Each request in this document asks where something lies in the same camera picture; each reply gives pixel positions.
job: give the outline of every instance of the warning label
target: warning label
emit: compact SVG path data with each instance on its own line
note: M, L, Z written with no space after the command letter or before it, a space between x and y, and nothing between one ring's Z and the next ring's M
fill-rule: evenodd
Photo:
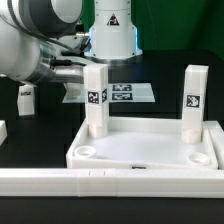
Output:
M117 17L115 16L115 14L113 13L113 15L111 16L109 22L107 23L108 26L120 26Z

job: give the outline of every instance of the white block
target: white block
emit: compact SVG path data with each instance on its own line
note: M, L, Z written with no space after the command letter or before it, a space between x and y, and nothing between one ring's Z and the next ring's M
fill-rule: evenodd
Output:
M0 145L4 142L7 137L7 130L5 126L5 121L0 121Z
M84 67L84 87L100 91L108 86L108 66L104 64L89 64Z
M65 83L66 99L76 99L81 95L81 84L79 83Z
M185 72L182 112L182 140L189 144L201 141L208 66L189 65Z
M102 138L107 135L109 104L107 99L108 66L90 64L84 68L84 87L86 93L86 122L89 135Z
M34 87L30 85L20 86L17 100L19 116L35 114Z

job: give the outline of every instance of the white platform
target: white platform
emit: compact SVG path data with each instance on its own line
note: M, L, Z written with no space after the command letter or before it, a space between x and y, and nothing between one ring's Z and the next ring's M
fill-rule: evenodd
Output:
M82 84L80 84L79 86L77 84L70 84L70 85L73 85L74 88L72 88L71 86L71 91L66 93L63 99L63 103L84 103L85 102L84 85ZM153 103L155 102L155 97L154 97L152 86L150 83L137 83L137 84L136 83L127 83L127 84L116 83L116 84L108 85L108 100L110 103L118 103L118 102Z
M218 169L206 123L202 142L181 140L181 120L110 117L108 136L93 139L84 121L67 154L69 168ZM87 147L97 156L89 157ZM82 147L83 157L75 151Z

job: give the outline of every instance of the circular hole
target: circular hole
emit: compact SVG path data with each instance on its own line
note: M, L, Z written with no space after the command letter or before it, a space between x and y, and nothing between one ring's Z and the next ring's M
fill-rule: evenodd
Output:
M96 149L92 146L81 146L75 149L74 156L76 158L95 158Z
M203 165L207 166L211 163L210 157L206 154L196 152L188 156L188 163L190 165Z

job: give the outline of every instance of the white plastic tray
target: white plastic tray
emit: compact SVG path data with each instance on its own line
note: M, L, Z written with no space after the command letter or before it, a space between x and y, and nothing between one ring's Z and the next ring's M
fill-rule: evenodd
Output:
M88 135L88 125L84 121L67 153L67 166L117 169L218 169L206 123L203 124L202 142L191 145L181 140L181 122L168 119L110 117L108 136L93 139Z

